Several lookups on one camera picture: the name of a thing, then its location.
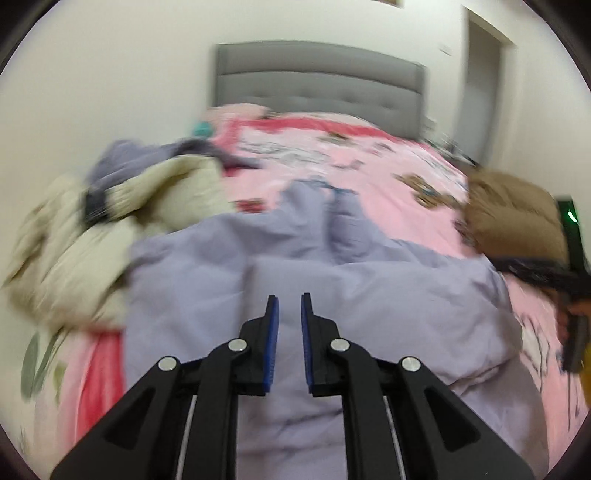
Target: purple garment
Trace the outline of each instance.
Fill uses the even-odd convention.
[[[142,173],[146,168],[178,155],[209,155],[224,168],[260,168],[256,158],[229,154],[204,138],[186,138],[168,145],[140,145],[133,140],[113,143],[88,176],[94,189],[107,190]]]
[[[300,296],[372,355],[420,358],[542,478],[544,410],[519,361],[521,328],[485,257],[457,259],[387,238],[357,196],[294,182],[278,208],[229,213],[132,248],[125,373],[162,356],[206,356],[245,320],[280,302],[275,383],[241,398],[238,478],[345,478],[338,398],[312,398],[304,375]],[[325,455],[317,457],[315,449]]]

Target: brown cushion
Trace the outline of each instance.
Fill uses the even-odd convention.
[[[468,186],[465,218],[481,253],[568,263],[560,214],[547,191],[495,171],[475,173]]]

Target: pillow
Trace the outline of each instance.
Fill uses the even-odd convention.
[[[367,120],[363,120],[362,118],[358,118],[353,115],[347,115],[346,113],[327,113],[327,112],[290,112],[290,113],[280,113],[277,115],[279,118],[317,118],[321,120],[330,120],[332,122],[339,122],[341,124],[348,124],[354,125],[359,127],[374,127],[377,128],[374,124],[368,122]]]
[[[227,115],[240,116],[249,120],[263,118],[269,113],[266,106],[254,103],[233,103],[209,108],[203,115],[203,122],[208,122],[214,129],[218,129]]]
[[[558,207],[547,191],[495,171],[470,176],[468,189],[465,218],[478,251],[568,263]]]

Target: pink floral bedding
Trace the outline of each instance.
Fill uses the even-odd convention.
[[[391,137],[373,127],[310,118],[233,118],[222,125],[214,140],[235,154],[259,157],[264,162],[263,170],[240,171],[224,180],[229,199],[244,211],[273,207],[279,192],[294,179],[318,178],[356,191],[368,216],[393,238],[457,257],[474,254],[454,228],[455,211],[426,209],[415,201],[413,190],[393,176],[418,174],[440,193],[464,201],[464,175],[425,145]],[[560,370],[552,304],[514,278],[506,281],[516,321],[524,328],[522,361],[544,402],[552,467],[574,438],[587,407],[579,380]],[[66,347],[69,350],[62,357],[61,350]],[[38,465],[45,458],[53,467],[120,398],[124,385],[121,356],[122,342],[117,335],[69,336],[56,355],[63,362],[63,372],[54,373],[63,377],[60,400],[57,407],[49,400],[37,401],[40,412],[33,429],[41,432],[51,426],[57,436],[35,441],[51,453],[32,454],[30,448],[24,452],[31,464]],[[36,470],[42,478],[48,476],[44,468]]]

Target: headboard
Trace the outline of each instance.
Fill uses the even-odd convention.
[[[360,48],[305,41],[217,46],[214,106],[256,103],[274,112],[336,112],[417,140],[425,67]]]

